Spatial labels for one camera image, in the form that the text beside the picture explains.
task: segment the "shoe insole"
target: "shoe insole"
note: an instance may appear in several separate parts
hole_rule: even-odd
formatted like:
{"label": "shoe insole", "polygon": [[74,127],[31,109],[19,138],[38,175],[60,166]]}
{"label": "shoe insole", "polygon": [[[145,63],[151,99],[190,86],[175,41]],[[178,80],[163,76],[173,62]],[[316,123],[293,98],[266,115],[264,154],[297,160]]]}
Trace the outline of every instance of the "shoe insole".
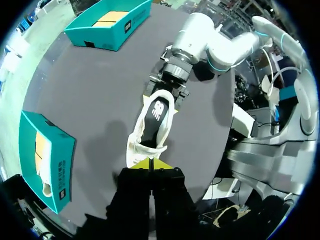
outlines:
{"label": "shoe insole", "polygon": [[144,117],[144,131],[141,137],[141,145],[155,149],[157,147],[157,135],[159,128],[169,109],[169,101],[163,97],[157,97],[150,105]]}

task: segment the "teal shoe box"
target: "teal shoe box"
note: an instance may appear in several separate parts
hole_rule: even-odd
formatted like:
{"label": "teal shoe box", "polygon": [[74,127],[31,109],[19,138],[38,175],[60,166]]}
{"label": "teal shoe box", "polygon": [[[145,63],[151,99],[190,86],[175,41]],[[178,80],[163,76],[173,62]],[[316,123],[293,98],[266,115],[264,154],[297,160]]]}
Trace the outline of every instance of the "teal shoe box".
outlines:
{"label": "teal shoe box", "polygon": [[[37,175],[37,156],[43,144],[50,161],[50,197],[43,194],[43,183]],[[22,177],[34,193],[56,214],[71,200],[70,177],[75,139],[47,120],[43,115],[22,111],[19,125],[19,155]]]}
{"label": "teal shoe box", "polygon": [[[150,15],[152,0],[101,0],[81,13],[65,29],[75,46],[118,51]],[[111,26],[93,26],[108,12],[127,12]]]}

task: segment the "floor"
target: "floor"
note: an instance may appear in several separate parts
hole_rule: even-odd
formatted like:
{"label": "floor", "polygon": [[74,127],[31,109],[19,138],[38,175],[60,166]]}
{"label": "floor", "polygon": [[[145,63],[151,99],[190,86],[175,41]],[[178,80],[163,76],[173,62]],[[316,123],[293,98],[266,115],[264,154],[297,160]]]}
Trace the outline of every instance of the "floor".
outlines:
{"label": "floor", "polygon": [[19,161],[20,113],[32,76],[50,45],[74,18],[68,0],[63,0],[47,15],[34,22],[23,37],[30,44],[14,74],[9,73],[0,95],[1,172],[10,177],[21,172]]}

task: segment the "shoe logo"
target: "shoe logo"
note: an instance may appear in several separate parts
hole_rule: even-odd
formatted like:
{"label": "shoe logo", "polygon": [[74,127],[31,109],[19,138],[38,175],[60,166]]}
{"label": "shoe logo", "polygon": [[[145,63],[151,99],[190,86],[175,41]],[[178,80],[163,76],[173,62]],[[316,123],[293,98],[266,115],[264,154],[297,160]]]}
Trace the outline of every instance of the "shoe logo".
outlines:
{"label": "shoe logo", "polygon": [[164,111],[164,104],[161,103],[160,101],[156,101],[154,105],[154,109],[152,110],[152,114],[155,117],[155,119],[159,122],[161,114]]}

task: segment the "machinery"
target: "machinery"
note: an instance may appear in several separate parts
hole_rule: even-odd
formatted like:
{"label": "machinery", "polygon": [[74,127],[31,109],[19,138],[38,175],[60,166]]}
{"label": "machinery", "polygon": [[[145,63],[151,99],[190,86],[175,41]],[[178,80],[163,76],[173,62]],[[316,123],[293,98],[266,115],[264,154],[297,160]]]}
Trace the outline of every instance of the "machinery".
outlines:
{"label": "machinery", "polygon": [[[273,43],[279,46],[297,66],[294,90],[298,103],[280,132],[265,137],[247,134],[226,149],[226,155],[233,176],[250,185],[262,199],[269,195],[298,197],[309,179],[316,150],[319,106],[315,78],[306,52],[289,34],[260,16],[252,17],[252,23],[255,31],[230,40],[215,29],[210,17],[192,13],[172,46],[161,56],[163,68],[158,75],[150,76],[145,94],[150,95],[162,83],[171,89],[178,108],[189,94],[185,84],[203,53],[210,71],[222,75],[255,51],[266,51]],[[271,81],[268,95],[276,77]],[[238,106],[233,110],[233,117],[243,124],[232,128],[241,133],[241,128],[246,126],[245,132],[251,133],[255,119]]]}

